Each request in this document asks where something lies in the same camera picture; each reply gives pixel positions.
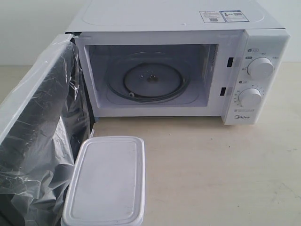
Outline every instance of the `power level knob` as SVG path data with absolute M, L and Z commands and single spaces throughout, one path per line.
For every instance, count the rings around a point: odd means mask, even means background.
M 250 88 L 242 91 L 238 99 L 243 107 L 256 107 L 261 103 L 261 94 L 258 89 Z
M 261 57 L 252 61 L 248 66 L 248 74 L 254 80 L 265 79 L 274 72 L 274 66 L 267 58 Z

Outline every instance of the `open microwave door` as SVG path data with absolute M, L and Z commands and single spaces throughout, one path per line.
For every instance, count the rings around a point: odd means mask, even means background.
M 59 35 L 0 105 L 0 222 L 55 225 L 90 135 L 78 49 Z

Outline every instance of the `microwave top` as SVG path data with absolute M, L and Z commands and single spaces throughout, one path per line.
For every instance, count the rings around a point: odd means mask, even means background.
M 255 0 L 90 0 L 71 32 L 284 29 Z

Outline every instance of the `white wall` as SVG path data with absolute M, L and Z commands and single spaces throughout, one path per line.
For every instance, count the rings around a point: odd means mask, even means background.
M 301 62 L 301 0 L 258 0 L 292 35 L 285 61 Z M 0 65 L 31 65 L 85 0 L 0 0 Z

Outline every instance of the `control panel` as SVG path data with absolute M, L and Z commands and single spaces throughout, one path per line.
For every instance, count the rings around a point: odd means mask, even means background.
M 256 123 L 289 39 L 285 29 L 246 30 L 246 44 L 225 124 Z

